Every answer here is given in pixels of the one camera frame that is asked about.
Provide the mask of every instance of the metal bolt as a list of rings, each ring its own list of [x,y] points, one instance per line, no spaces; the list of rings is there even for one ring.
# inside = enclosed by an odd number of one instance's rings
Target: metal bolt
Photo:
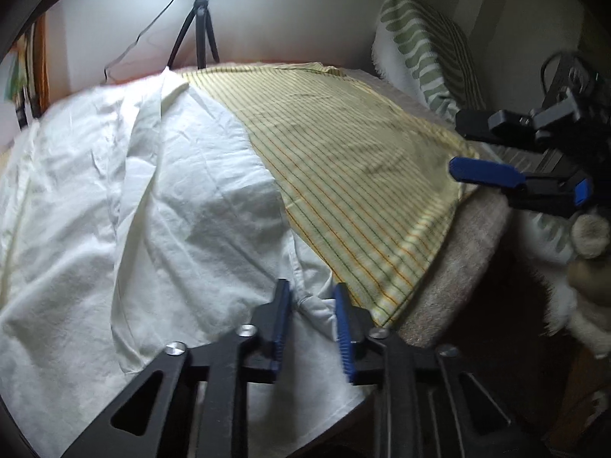
[[[460,354],[460,351],[456,346],[451,344],[442,344],[437,348],[439,356],[445,356],[446,358],[454,358]]]
[[[242,324],[235,332],[241,338],[252,338],[257,333],[257,327],[252,324]]]
[[[184,342],[174,341],[166,346],[165,351],[168,355],[172,356],[182,355],[187,351],[187,345]]]
[[[386,339],[389,334],[389,330],[383,327],[374,327],[369,331],[369,337],[373,339]]]

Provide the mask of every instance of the wrinkled white fabric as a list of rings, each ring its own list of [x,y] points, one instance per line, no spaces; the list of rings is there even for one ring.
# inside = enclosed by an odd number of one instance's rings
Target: wrinkled white fabric
[[[354,408],[331,271],[289,227],[223,106],[165,71],[54,105],[0,185],[0,394],[55,458],[170,341],[215,341],[293,289],[276,385],[249,386],[251,456],[285,456]]]

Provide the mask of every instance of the pillow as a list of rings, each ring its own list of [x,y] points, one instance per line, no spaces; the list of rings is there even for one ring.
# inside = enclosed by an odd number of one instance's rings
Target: pillow
[[[372,58],[381,77],[446,120],[485,109],[466,36],[420,0],[384,0]]]

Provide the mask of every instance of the yellow cloth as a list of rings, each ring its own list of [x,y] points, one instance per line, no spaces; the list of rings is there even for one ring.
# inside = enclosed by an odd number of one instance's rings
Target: yellow cloth
[[[321,64],[184,73],[234,112],[280,185],[291,225],[379,325],[396,320],[450,229],[464,187],[457,135]]]

